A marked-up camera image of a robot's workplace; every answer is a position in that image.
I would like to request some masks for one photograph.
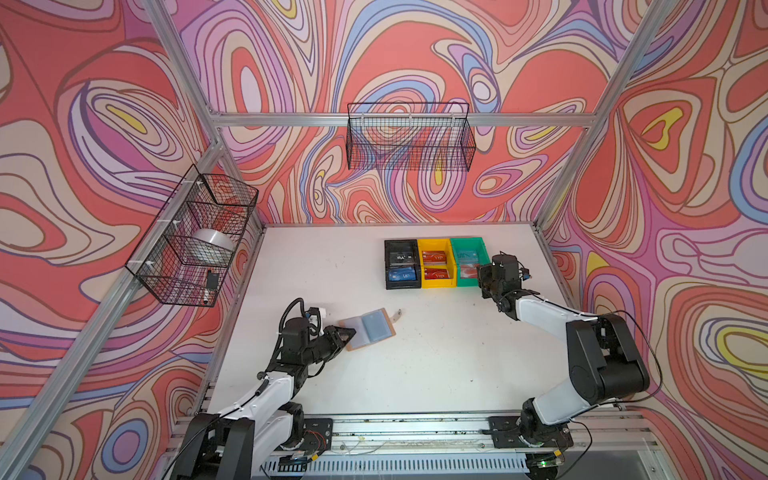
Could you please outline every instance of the wire mesh basket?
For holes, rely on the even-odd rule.
[[[161,303],[214,306],[258,193],[227,175],[197,172],[149,254],[126,267]]]
[[[464,170],[475,137],[462,102],[347,104],[350,170]]]

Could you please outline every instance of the psychedelic patterned wall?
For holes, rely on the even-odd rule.
[[[174,22],[211,107],[336,112],[464,100],[475,112],[591,112],[644,1],[189,0]],[[233,127],[267,223],[533,220],[580,129],[475,131],[469,174],[352,172],[345,128]]]
[[[766,78],[765,2],[681,1],[546,226],[583,307],[649,333],[682,478],[768,478]]]
[[[79,5],[0,2],[0,441],[207,146],[139,4]],[[214,309],[137,295],[29,478],[148,477],[200,385],[245,248]]]

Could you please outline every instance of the robotic arm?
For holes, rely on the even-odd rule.
[[[535,325],[568,346],[568,378],[526,400],[515,426],[523,443],[540,446],[556,439],[570,419],[604,400],[647,390],[650,377],[624,319],[549,302],[522,288],[528,277],[517,257],[506,253],[478,267],[483,298],[492,298],[499,312]]]
[[[286,321],[296,304],[301,316]],[[319,375],[356,332],[338,326],[322,329],[322,325],[320,309],[305,311],[300,298],[288,306],[266,372],[257,376],[259,383],[233,408],[217,414],[200,413],[192,419],[171,480],[251,478],[276,449],[317,455],[323,452],[326,441],[314,432],[308,435],[301,405],[290,400],[309,378],[309,366],[321,362],[313,376]]]

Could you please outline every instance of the storage bin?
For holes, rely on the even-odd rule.
[[[487,263],[490,263],[491,260],[488,258],[488,252],[485,250],[485,242],[482,241],[481,237],[459,237],[459,238],[452,238],[451,239],[451,248],[453,249],[453,257],[457,264],[457,271],[459,273],[458,279],[456,282],[456,286],[477,286],[478,285],[478,279],[476,278],[461,278],[461,265],[462,263],[479,263],[480,265],[485,265]],[[466,259],[467,262],[462,262],[462,258],[460,256],[462,255],[462,252],[471,250],[475,251],[477,253],[477,261],[471,261],[469,259]]]
[[[392,258],[393,254],[409,253],[411,260]],[[416,280],[391,280],[389,271],[396,268],[412,266],[416,273]],[[400,290],[405,288],[422,287],[422,266],[419,262],[419,245],[416,240],[384,240],[384,278],[387,290]]]
[[[424,278],[424,256],[422,253],[427,250],[441,250],[445,252],[445,268],[451,278],[427,280]],[[457,270],[456,261],[453,258],[453,249],[451,248],[451,239],[449,238],[421,238],[419,239],[419,262],[422,264],[422,288],[453,288],[456,286]]]

